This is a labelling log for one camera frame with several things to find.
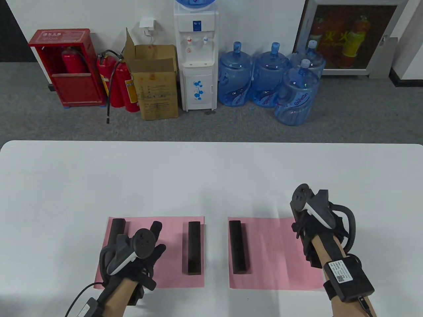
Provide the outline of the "person's left hand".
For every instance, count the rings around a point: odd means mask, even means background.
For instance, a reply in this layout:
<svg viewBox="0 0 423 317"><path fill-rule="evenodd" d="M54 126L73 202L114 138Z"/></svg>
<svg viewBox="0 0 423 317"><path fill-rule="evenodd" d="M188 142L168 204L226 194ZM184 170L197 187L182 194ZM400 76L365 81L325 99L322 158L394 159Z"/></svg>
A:
<svg viewBox="0 0 423 317"><path fill-rule="evenodd" d="M109 237L115 237L115 241L104 246L99 255L102 287L117 279L130 279L154 290L154 265L166 250L164 244L157 244L162 228L162 222L153 221L149 229L138 229L132 237L111 230Z"/></svg>

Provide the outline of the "person's right hand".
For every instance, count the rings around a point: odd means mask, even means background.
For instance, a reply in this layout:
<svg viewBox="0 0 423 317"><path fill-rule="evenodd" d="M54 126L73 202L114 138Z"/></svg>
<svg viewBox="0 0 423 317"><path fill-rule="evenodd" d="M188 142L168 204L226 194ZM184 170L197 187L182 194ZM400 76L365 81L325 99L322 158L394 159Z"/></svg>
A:
<svg viewBox="0 0 423 317"><path fill-rule="evenodd" d="M290 202L295 223L293 231L307 245L318 234L331 233L347 243L344 252L349 252L355 242L356 221L353 212L346 206L329 201L329 191L320 189L313 193L308 184L299 185Z"/></svg>

